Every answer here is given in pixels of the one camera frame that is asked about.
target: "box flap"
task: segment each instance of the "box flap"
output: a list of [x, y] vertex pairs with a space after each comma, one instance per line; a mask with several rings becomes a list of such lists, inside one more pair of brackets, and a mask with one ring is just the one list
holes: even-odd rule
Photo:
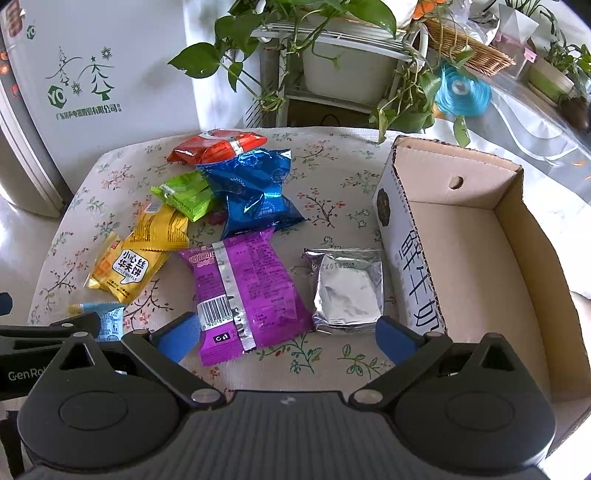
[[497, 167], [506, 168], [507, 170], [519, 171], [521, 169], [519, 165], [512, 161], [491, 155], [490, 153], [462, 148], [457, 145], [450, 145], [440, 142], [439, 140], [426, 140], [424, 138], [405, 137], [402, 135], [396, 139], [394, 145], [424, 152], [440, 153], [451, 157], [468, 158], [470, 160], [476, 160], [490, 165], [496, 165]]
[[395, 174], [392, 148], [373, 198], [380, 231], [391, 265], [398, 320], [423, 335], [445, 332], [434, 288], [420, 245], [408, 200]]
[[[548, 359], [553, 400], [590, 395], [591, 368], [579, 314], [552, 244], [522, 201], [522, 181], [507, 190], [495, 212], [534, 304]], [[580, 311], [589, 314], [583, 308]]]

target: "table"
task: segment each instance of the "table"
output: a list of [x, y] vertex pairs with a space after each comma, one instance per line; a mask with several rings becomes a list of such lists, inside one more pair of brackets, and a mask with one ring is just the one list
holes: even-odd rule
[[[396, 134], [391, 132], [378, 145], [377, 132], [368, 129], [278, 128], [263, 132], [269, 138], [268, 148], [290, 148], [293, 152], [284, 193], [308, 220], [276, 232], [271, 243], [311, 308], [310, 273], [301, 259], [304, 247], [381, 246], [371, 197]], [[452, 124], [439, 119], [432, 129], [417, 136], [454, 141]], [[48, 252], [31, 306], [30, 325], [65, 318], [68, 303], [114, 301], [106, 292], [84, 288], [86, 277], [108, 233], [115, 231], [124, 238], [132, 231], [138, 214], [152, 199], [150, 185], [189, 169], [165, 160], [185, 138], [131, 145], [99, 159], [76, 193]], [[559, 234], [565, 221], [581, 218], [576, 216], [581, 209], [577, 202], [584, 202], [526, 161], [475, 134], [472, 147], [523, 165], [526, 204], [555, 247], [561, 246], [559, 255], [571, 254], [573, 249], [562, 246]], [[222, 225], [201, 219], [190, 223], [188, 233], [192, 245], [204, 245], [219, 240], [221, 230]], [[158, 329], [192, 310], [193, 289], [190, 270], [171, 254], [142, 295], [125, 310], [125, 331]], [[393, 313], [393, 297], [387, 295], [386, 300], [387, 313]], [[392, 367], [372, 335], [321, 333], [308, 333], [207, 368], [193, 350], [181, 364], [227, 394], [247, 388], [342, 390], [345, 396]]]

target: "silver foil package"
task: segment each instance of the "silver foil package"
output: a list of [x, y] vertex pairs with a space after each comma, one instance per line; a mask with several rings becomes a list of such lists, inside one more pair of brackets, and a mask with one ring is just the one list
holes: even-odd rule
[[312, 267], [319, 332], [371, 332], [384, 312], [384, 275], [377, 249], [305, 249]]

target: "green logo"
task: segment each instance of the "green logo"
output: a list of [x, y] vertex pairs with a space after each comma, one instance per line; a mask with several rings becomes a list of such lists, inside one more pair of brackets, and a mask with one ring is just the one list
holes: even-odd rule
[[64, 90], [55, 85], [49, 87], [47, 97], [49, 98], [49, 103], [58, 108], [62, 108], [66, 104], [67, 99], [64, 95]]

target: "refrigerator door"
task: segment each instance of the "refrigerator door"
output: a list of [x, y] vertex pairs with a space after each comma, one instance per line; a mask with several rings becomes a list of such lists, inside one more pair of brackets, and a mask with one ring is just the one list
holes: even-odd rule
[[58, 217], [72, 198], [25, 107], [0, 36], [0, 195], [14, 206]]
[[186, 46], [181, 0], [13, 0], [0, 27], [33, 122], [73, 191], [103, 153], [199, 128], [190, 79], [166, 65]]

